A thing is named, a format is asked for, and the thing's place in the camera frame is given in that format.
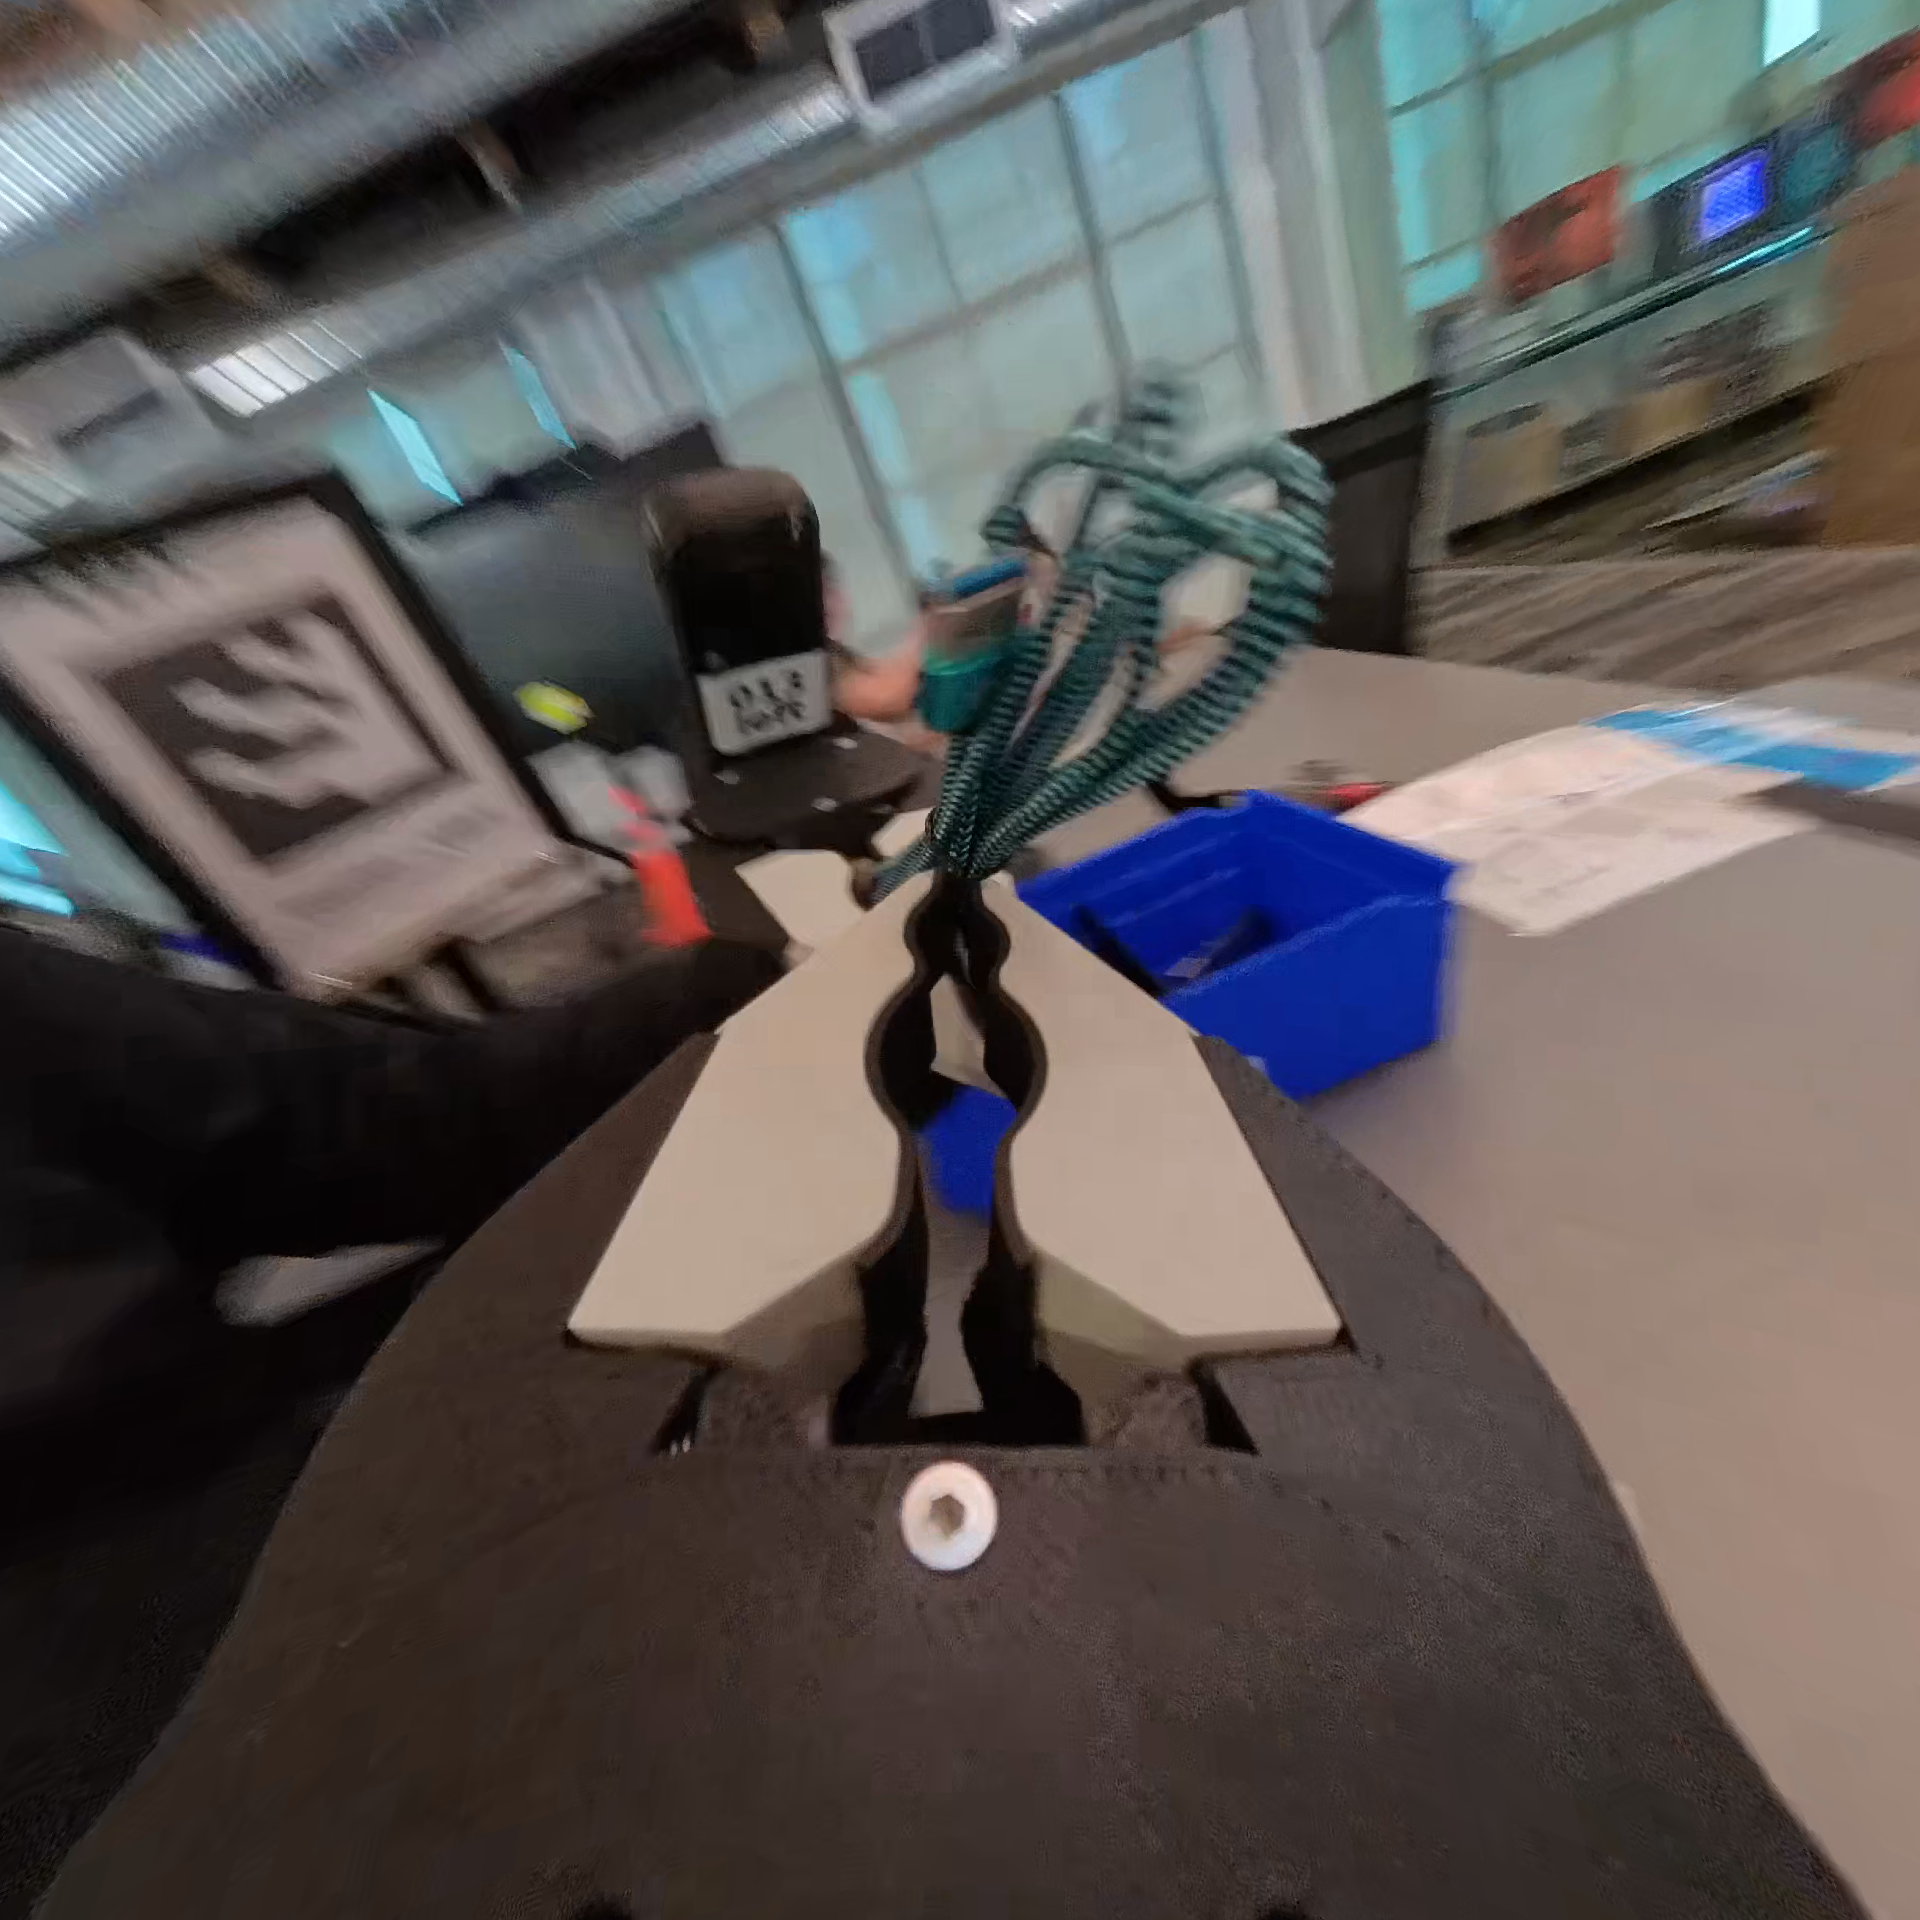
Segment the large cardboard box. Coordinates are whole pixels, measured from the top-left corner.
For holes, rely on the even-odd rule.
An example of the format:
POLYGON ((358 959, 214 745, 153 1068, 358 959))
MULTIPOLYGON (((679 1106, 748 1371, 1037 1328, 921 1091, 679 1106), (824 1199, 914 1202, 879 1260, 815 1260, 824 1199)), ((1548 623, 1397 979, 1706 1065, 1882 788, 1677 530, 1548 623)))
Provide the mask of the large cardboard box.
POLYGON ((1830 371, 1815 411, 1826 547, 1918 545, 1918 170, 1844 204, 1828 244, 1830 371))

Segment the blue and white leaflet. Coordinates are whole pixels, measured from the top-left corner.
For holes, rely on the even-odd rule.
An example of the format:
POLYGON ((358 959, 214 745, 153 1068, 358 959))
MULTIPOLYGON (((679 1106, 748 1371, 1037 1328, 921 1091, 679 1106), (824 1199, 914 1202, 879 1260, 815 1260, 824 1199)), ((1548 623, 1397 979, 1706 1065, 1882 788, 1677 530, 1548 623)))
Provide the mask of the blue and white leaflet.
POLYGON ((1841 796, 1916 785, 1918 734, 1794 707, 1639 704, 1586 722, 1641 738, 1690 767, 1737 767, 1841 796))

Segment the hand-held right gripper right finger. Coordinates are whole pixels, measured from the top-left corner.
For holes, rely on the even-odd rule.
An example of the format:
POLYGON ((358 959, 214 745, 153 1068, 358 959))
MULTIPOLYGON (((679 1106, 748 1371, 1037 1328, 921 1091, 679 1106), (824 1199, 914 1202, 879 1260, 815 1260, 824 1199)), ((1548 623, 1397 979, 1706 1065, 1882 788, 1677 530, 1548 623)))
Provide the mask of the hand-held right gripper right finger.
POLYGON ((1010 1251, 1036 1286, 1039 1359, 1084 1404, 1194 1361, 1325 1351, 1341 1318, 1198 1035, 990 880, 1004 930, 991 1011, 1018 1017, 990 1063, 966 1012, 965 1063, 1014 1105, 994 1171, 1010 1251))

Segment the blue bin with marker label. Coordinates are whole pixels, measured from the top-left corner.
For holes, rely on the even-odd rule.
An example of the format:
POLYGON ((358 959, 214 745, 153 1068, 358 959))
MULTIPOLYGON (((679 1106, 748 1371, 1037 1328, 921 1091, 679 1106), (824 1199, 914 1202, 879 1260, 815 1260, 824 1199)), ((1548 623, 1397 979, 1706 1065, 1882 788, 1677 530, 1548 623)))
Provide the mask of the blue bin with marker label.
POLYGON ((1194 808, 1017 883, 1023 906, 1279 1092, 1436 1042, 1456 866, 1316 808, 1194 808))

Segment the framed marker sign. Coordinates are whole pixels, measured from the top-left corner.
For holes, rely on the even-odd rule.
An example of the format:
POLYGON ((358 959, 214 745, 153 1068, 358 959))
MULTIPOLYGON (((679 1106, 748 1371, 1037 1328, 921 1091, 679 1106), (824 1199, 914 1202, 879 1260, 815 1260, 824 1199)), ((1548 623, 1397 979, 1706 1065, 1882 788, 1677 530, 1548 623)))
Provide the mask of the framed marker sign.
POLYGON ((55 534, 2 571, 5 719, 222 945, 348 1002, 588 880, 336 471, 55 534))

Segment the white printed paper sheet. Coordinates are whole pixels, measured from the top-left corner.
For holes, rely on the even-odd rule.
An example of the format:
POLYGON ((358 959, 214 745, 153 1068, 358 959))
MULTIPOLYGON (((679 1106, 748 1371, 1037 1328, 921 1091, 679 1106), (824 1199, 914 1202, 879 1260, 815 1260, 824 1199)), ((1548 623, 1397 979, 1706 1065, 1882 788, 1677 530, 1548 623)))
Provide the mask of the white printed paper sheet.
POLYGON ((1784 785, 1581 722, 1399 785, 1348 825, 1442 857, 1458 906, 1548 937, 1791 836, 1761 802, 1784 785))

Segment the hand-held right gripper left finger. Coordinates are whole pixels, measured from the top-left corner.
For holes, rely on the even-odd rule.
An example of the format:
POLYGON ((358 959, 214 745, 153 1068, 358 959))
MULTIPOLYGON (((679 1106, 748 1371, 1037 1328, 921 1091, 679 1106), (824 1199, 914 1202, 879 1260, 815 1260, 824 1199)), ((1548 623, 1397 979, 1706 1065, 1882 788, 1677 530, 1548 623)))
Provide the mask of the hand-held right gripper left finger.
POLYGON ((854 1370, 857 1263, 901 1211, 903 1150, 868 1071, 916 971, 894 890, 726 1019, 573 1306, 598 1351, 751 1370, 854 1370))

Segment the orange traffic cone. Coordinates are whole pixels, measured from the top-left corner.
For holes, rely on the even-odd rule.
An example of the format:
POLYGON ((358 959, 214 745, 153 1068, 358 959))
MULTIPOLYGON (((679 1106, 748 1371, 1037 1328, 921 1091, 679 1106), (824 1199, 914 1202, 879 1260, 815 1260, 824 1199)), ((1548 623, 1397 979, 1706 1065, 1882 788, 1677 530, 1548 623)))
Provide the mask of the orange traffic cone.
POLYGON ((705 945, 710 928, 671 830, 633 788, 614 785, 609 794, 639 899, 639 937, 663 952, 705 945))

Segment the storage shelf with boxes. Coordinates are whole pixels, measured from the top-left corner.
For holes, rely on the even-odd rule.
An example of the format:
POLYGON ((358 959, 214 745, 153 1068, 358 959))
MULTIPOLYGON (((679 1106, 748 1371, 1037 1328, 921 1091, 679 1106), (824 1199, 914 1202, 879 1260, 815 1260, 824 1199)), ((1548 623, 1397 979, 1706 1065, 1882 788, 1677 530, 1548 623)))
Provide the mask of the storage shelf with boxes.
POLYGON ((1424 543, 1501 521, 1759 420, 1834 369, 1830 252, 1860 161, 1775 128, 1639 202, 1569 320, 1463 328, 1433 406, 1424 543))

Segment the black mesh chair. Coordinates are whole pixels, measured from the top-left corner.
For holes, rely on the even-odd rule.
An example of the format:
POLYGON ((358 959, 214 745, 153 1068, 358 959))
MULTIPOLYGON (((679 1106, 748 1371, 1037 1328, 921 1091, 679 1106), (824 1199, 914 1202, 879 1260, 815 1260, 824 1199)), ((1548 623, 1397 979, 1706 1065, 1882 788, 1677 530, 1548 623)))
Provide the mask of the black mesh chair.
POLYGON ((1322 648, 1404 657, 1410 550, 1433 430, 1433 383, 1405 385, 1303 435, 1333 488, 1322 648))

